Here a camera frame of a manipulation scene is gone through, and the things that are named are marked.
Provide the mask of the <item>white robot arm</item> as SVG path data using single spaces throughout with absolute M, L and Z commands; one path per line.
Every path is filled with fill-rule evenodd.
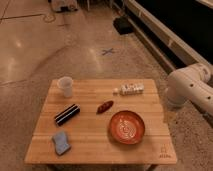
M 171 72 L 165 90 L 168 103 L 173 107 L 182 107 L 191 101 L 213 116 L 213 88 L 208 85 L 210 78 L 210 69 L 202 63 Z

